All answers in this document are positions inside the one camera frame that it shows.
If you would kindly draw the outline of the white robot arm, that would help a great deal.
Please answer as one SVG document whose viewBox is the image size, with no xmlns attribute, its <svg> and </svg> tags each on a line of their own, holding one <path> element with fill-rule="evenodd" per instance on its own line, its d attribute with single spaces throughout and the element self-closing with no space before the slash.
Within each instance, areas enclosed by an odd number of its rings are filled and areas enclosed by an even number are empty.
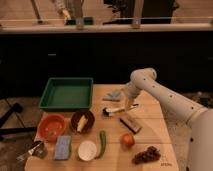
<svg viewBox="0 0 213 171">
<path fill-rule="evenodd" d="M 128 110 L 142 90 L 152 95 L 191 128 L 186 171 L 213 171 L 213 109 L 207 108 L 156 81 L 153 68 L 134 70 L 124 86 Z"/>
</svg>

